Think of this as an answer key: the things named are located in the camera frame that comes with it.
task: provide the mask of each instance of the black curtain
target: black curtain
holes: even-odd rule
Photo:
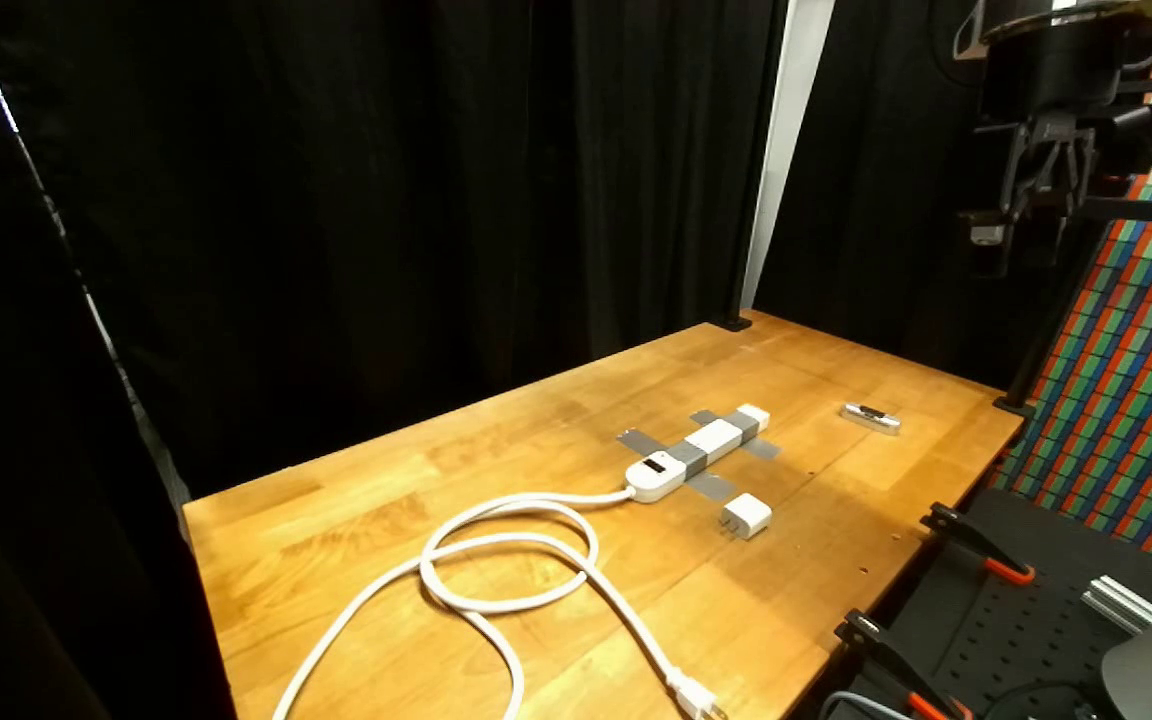
[[[3,117],[0,717],[232,717],[175,512]]]
[[[194,491],[735,320],[774,37],[780,0],[0,0]]]
[[[972,0],[840,0],[755,305],[1008,390],[1058,320],[1094,233],[1015,235],[1010,268],[972,252],[964,210],[995,210],[982,68],[951,64]]]

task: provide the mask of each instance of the cable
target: cable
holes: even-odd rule
[[[459,621],[468,621],[503,661],[509,670],[509,704],[503,717],[514,720],[521,704],[522,704],[522,661],[514,655],[514,647],[509,644],[509,636],[489,621],[489,618],[514,618],[514,613],[530,613],[530,607],[546,607],[564,595],[573,595],[579,585],[590,585],[612,613],[626,623],[626,633],[637,636],[637,644],[642,647],[642,655],[650,661],[650,670],[660,672],[662,688],[671,692],[671,699],[679,704],[679,711],[686,720],[713,720],[722,717],[714,698],[697,686],[691,676],[684,676],[660,647],[660,642],[650,636],[650,629],[630,613],[630,604],[618,595],[618,587],[598,571],[598,535],[596,529],[575,512],[575,508],[614,508],[626,504],[630,488],[624,491],[609,491],[609,497],[561,497],[561,491],[521,491],[521,497],[497,497],[489,504],[475,504],[453,521],[444,521],[421,550],[421,556],[387,570],[383,577],[377,577],[366,587],[360,587],[344,613],[329,623],[329,633],[316,642],[316,647],[300,661],[294,676],[286,682],[278,704],[276,704],[276,720],[290,717],[294,698],[304,692],[308,676],[321,670],[321,661],[329,655],[329,647],[339,642],[339,633],[351,623],[351,618],[380,595],[387,585],[395,585],[398,577],[421,581],[425,595],[437,600],[441,607],[455,613]],[[503,521],[503,516],[545,516],[554,525],[569,525],[579,540],[585,553],[575,553],[573,543],[561,543],[550,535],[541,531],[497,531],[497,535],[470,535],[470,540],[453,540],[455,531],[478,525],[478,521]],[[503,553],[503,550],[528,550],[528,553],[545,553],[554,556],[564,566],[575,570],[573,581],[546,587],[546,593],[530,593],[530,595],[510,595],[510,600],[475,600],[475,595],[459,595],[444,585],[441,570],[444,560],[459,560],[459,556],[482,556],[482,553]]]
[[[818,720],[828,720],[840,704],[852,704],[858,707],[864,717],[879,717],[879,720],[908,720],[903,711],[871,699],[871,698],[858,698],[858,692],[832,692],[823,704],[818,704]]]

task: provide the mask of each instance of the wooden tabletop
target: wooden tabletop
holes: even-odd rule
[[[847,607],[871,607],[919,543],[930,502],[955,504],[1021,428],[1001,392],[765,311],[626,350],[366,446],[261,475],[182,508],[241,717],[278,688],[380,571],[428,531],[501,491],[612,491],[637,459],[614,437],[662,446],[691,414],[761,406],[774,459],[735,451],[720,475],[772,504],[755,540],[720,531],[720,504],[679,488],[660,504],[588,512],[605,571],[671,661],[733,720],[780,717],[834,647]],[[840,415],[894,414],[894,437]],[[545,556],[462,560],[462,593],[535,593],[569,570]],[[676,717],[612,607],[575,595],[501,621],[528,666],[522,717]],[[329,652],[294,717],[501,717],[509,676],[455,618],[398,581]]]

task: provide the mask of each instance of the wooden table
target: wooden table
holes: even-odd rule
[[[626,350],[564,378],[455,407],[366,446],[192,502],[241,717],[268,717],[330,618],[475,502],[522,488],[609,491],[637,459],[614,437],[691,432],[686,415],[761,406],[780,459],[747,451],[714,473],[774,508],[755,540],[720,531],[720,504],[684,488],[660,504],[588,512],[605,571],[735,720],[780,717],[834,647],[832,629],[919,550],[919,512],[955,504],[1021,428],[1001,392],[765,311]],[[864,400],[901,437],[840,415]],[[528,593],[569,577],[545,556],[462,560],[468,593]],[[590,593],[509,618],[528,666],[522,717],[676,717],[637,642]],[[509,676],[455,618],[398,581],[339,636],[294,717],[501,717]]]

